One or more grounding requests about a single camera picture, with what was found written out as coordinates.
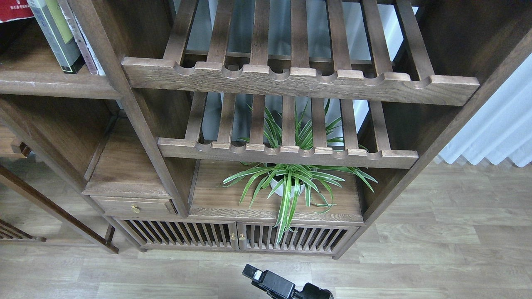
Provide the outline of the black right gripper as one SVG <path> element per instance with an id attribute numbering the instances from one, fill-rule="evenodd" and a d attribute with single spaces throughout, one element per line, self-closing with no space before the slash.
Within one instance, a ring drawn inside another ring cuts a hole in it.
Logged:
<path id="1" fill-rule="evenodd" d="M 261 271 L 252 265 L 245 265 L 243 276 L 251 279 L 251 284 L 265 291 L 274 299 L 333 299 L 328 289 L 306 283 L 302 291 L 295 290 L 295 284 L 269 271 Z"/>

